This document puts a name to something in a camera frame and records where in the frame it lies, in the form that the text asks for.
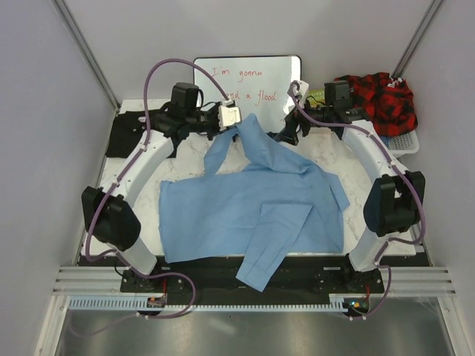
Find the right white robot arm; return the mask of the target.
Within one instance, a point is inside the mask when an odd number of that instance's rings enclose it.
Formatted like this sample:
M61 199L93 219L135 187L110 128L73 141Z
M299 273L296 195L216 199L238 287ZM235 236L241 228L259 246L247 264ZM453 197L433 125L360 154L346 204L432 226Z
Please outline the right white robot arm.
M292 82L287 93L292 104L275 140L297 145L311 128L329 128L356 155L372 182L363 207L366 228L348 255L351 266L339 275L345 290L358 291L367 282L365 272L378 268L389 245L404 242L399 234L425 224L425 177L409 171L391 154L366 110L353 106L348 82L326 83L324 104L316 108L308 101L306 82Z

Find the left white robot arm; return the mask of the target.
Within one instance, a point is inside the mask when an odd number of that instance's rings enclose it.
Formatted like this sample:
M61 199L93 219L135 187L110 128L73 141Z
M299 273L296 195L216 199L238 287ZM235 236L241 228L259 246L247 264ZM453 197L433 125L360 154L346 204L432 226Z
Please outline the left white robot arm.
M233 98L224 97L204 110L197 106L198 86L178 82L171 99L156 113L145 111L146 129L123 166L99 188L87 187L81 196L85 228L85 256L93 262L91 240L109 246L137 273L137 283L156 291L163 274L155 269L157 258L140 237L141 223L133 211L145 184L158 166L174 158L179 144L191 133L213 139L242 120Z

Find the blue checkered cloth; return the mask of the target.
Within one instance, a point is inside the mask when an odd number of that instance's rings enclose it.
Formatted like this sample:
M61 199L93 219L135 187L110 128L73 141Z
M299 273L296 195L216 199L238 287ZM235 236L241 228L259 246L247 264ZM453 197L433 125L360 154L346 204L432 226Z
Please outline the blue checkered cloth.
M381 136L381 141L389 148L391 143L391 138L388 136Z

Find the green paperback book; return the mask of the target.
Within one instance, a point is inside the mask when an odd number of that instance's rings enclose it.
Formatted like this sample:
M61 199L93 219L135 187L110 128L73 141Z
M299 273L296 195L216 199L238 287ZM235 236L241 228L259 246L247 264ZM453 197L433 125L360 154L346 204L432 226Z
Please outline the green paperback book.
M307 97L307 101L311 108L321 108L326 106L325 102L325 90L310 90Z

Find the white dry-erase board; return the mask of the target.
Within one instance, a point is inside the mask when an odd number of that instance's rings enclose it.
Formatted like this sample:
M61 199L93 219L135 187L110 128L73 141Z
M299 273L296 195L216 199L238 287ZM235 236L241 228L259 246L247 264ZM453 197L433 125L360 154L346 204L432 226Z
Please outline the white dry-erase board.
M278 133L293 104L287 91L301 78L301 58L285 56L200 57L194 63L209 73L235 101L242 117L253 113L267 133Z

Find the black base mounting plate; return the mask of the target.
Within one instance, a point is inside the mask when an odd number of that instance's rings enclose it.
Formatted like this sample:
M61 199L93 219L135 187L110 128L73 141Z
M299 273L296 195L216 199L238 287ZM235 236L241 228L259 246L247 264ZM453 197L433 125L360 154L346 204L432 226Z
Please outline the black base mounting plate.
M243 257L210 257L180 263L159 258L145 279L132 271L115 271L122 293L163 292L172 302L324 303L331 294L363 298L384 292L380 271L355 272L347 257L285 257L278 267L264 268Z

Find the folded black shirt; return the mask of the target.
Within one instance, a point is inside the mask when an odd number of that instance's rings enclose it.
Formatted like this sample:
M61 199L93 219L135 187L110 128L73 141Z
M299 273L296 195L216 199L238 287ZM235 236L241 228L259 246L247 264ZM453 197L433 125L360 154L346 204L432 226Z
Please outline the folded black shirt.
M128 158L145 132L144 117L144 111L126 111L116 116L105 152L107 158Z

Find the light blue long sleeve shirt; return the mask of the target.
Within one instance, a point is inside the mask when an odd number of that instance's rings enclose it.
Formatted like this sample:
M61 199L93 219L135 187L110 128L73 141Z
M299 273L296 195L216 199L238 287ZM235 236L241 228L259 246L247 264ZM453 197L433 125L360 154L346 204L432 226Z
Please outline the light blue long sleeve shirt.
M240 255L264 268L289 253L341 253L349 200L339 178L271 139L255 115L219 135L200 177L160 185L169 263Z

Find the red black plaid shirt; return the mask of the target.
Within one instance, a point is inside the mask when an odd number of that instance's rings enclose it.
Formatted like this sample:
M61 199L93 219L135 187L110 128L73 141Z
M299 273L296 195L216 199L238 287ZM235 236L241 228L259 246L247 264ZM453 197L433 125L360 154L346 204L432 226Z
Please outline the red black plaid shirt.
M353 106L367 112L378 135L395 137L418 127L413 91L405 79L378 72L335 80L348 82Z

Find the white plastic basket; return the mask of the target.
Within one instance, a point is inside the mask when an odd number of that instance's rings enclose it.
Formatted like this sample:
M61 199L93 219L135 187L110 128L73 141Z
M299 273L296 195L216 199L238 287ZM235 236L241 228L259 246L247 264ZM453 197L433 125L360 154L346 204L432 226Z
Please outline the white plastic basket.
M416 131L391 137L390 147L388 148L389 152L396 158L405 154L415 154L419 149L420 145Z

